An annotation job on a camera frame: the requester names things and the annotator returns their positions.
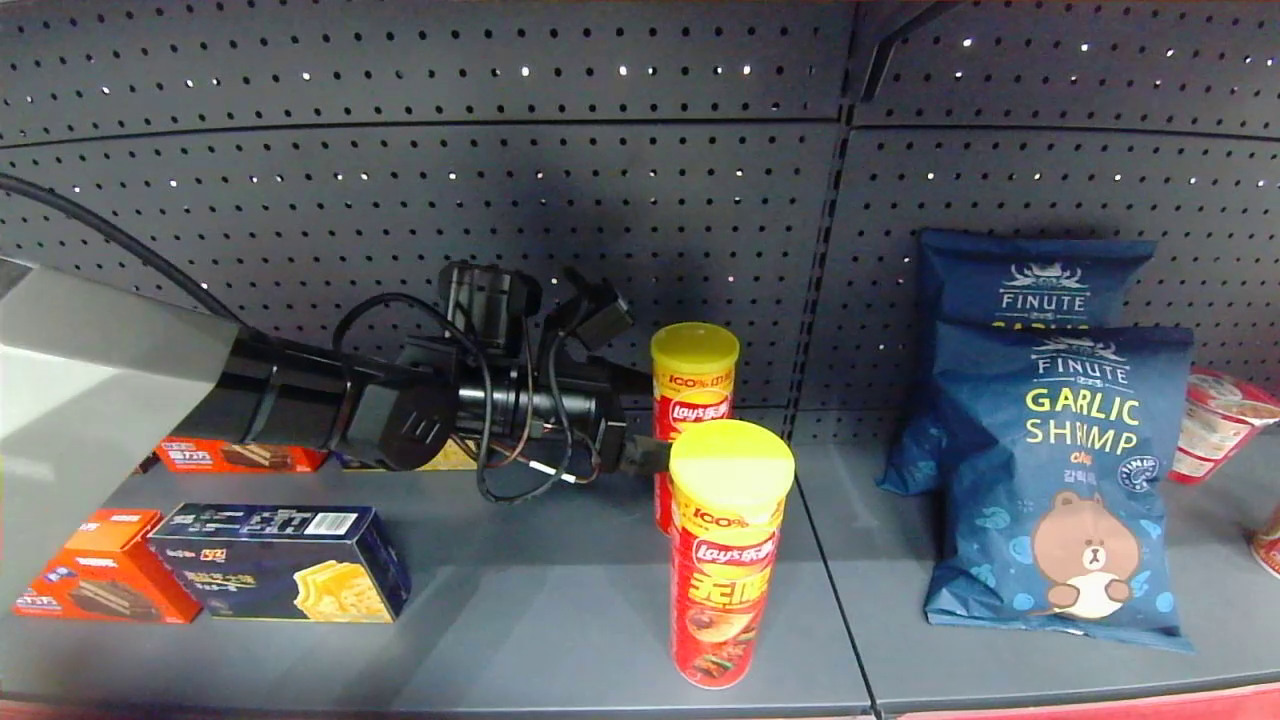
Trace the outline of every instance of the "red chip canister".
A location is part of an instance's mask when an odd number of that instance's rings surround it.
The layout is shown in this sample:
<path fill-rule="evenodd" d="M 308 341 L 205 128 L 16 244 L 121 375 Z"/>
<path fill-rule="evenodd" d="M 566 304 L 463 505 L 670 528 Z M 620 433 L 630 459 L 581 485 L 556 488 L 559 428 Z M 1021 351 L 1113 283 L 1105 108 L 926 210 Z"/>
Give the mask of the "red chip canister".
<path fill-rule="evenodd" d="M 667 325 L 649 342 L 653 355 L 653 433 L 671 442 L 695 423 L 733 413 L 733 366 L 739 342 L 733 333 L 708 323 Z M 654 519 L 671 534 L 671 475 L 654 475 Z"/>
<path fill-rule="evenodd" d="M 751 665 L 795 457 L 742 420 L 685 429 L 671 446 L 671 657 L 690 683 L 727 688 Z"/>

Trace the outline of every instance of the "blue snack bag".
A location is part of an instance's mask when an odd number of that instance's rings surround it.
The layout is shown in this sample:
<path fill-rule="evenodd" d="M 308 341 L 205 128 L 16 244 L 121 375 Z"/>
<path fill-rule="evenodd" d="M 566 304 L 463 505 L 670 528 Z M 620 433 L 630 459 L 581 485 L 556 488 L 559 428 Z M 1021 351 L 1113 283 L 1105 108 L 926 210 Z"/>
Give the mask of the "blue snack bag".
<path fill-rule="evenodd" d="M 946 433 L 932 410 L 934 324 L 959 320 L 1011 329 L 1114 324 L 1130 278 L 1153 241 L 1009 240 L 950 231 L 920 233 L 920 342 L 915 397 L 877 484 L 900 495 L 938 487 Z"/>
<path fill-rule="evenodd" d="M 1185 328 L 938 323 L 947 542 L 929 623 L 1190 651 L 1156 484 L 1178 446 L 1192 346 Z"/>

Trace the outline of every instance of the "cartoon bear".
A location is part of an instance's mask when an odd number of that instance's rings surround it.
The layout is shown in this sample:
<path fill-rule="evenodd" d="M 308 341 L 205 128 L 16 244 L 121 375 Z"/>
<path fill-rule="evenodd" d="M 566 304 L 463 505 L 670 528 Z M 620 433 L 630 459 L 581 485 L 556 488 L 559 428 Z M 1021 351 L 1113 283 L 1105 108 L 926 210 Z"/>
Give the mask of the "cartoon bear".
<path fill-rule="evenodd" d="M 1129 528 L 1102 506 L 1070 491 L 1053 505 L 1032 534 L 1036 566 L 1053 584 L 1048 605 L 1082 620 L 1098 620 L 1132 596 L 1129 578 L 1142 560 L 1142 546 Z"/>

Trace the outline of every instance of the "lay's logo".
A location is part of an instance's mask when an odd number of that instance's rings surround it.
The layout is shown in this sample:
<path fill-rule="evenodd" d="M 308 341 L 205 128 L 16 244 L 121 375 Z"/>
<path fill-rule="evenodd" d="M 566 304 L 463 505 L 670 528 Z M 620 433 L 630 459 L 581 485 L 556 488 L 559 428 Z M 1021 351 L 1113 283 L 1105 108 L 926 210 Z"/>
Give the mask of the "lay's logo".
<path fill-rule="evenodd" d="M 716 541 L 699 538 L 694 543 L 694 560 L 701 564 L 733 565 L 737 568 L 750 568 L 762 565 L 773 557 L 778 547 L 777 533 L 771 534 L 763 542 L 751 546 L 721 544 Z"/>
<path fill-rule="evenodd" d="M 704 423 L 707 420 L 719 420 L 728 418 L 730 397 L 714 405 L 695 405 L 692 402 L 675 401 L 671 404 L 672 423 Z"/>

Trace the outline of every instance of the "pegboard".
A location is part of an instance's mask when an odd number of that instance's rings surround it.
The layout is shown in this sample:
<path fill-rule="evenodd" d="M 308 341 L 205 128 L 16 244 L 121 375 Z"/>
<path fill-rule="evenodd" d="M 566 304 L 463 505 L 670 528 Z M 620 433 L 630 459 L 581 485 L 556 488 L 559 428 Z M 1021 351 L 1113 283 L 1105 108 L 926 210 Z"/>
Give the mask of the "pegboard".
<path fill-rule="evenodd" d="M 791 445 L 887 442 L 897 430 L 899 418 L 896 409 L 803 410 L 796 413 Z"/>
<path fill-rule="evenodd" d="M 742 341 L 739 401 L 786 402 L 835 123 L 347 127 L 165 135 L 0 151 L 0 168 L 113 218 L 207 283 L 246 322 L 328 345 L 343 311 L 406 291 L 436 299 L 449 260 L 538 278 L 608 277 L 639 327 L 605 356 L 649 366 L 673 322 Z M 0 254 L 188 304 L 79 224 L 0 205 Z M 397 307 L 355 351 L 393 356 L 434 332 Z"/>
<path fill-rule="evenodd" d="M 899 38 L 858 126 L 1280 137 L 1275 3 L 965 3 Z"/>
<path fill-rule="evenodd" d="M 0 6 L 0 145 L 261 126 L 835 119 L 852 15 L 814 3 Z"/>
<path fill-rule="evenodd" d="M 1197 361 L 1280 380 L 1280 143 L 1056 129 L 850 135 L 801 409 L 897 407 L 920 228 L 1158 241 L 1124 320 L 1196 331 Z"/>

